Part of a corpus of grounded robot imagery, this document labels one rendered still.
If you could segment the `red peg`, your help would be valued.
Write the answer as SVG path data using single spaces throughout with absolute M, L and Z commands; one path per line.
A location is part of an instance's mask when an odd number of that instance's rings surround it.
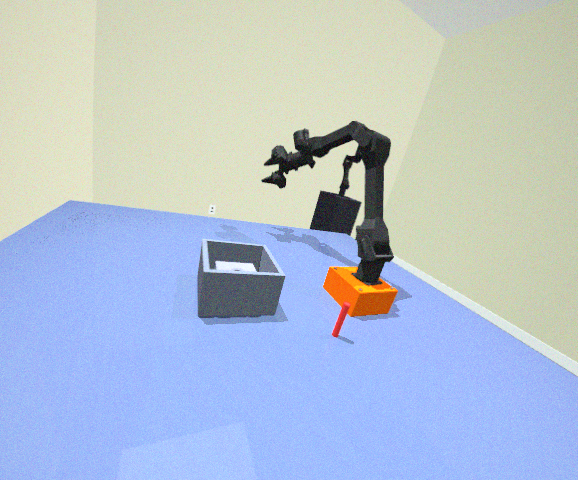
M 333 333 L 332 333 L 332 335 L 334 337 L 338 337 L 338 334 L 339 334 L 339 332 L 340 332 L 340 330 L 344 324 L 344 321 L 346 319 L 346 316 L 347 316 L 347 313 L 348 313 L 350 307 L 351 307 L 351 304 L 344 302 L 344 305 L 342 307 L 342 310 L 339 314 L 338 320 L 336 322 L 335 328 L 334 328 Z

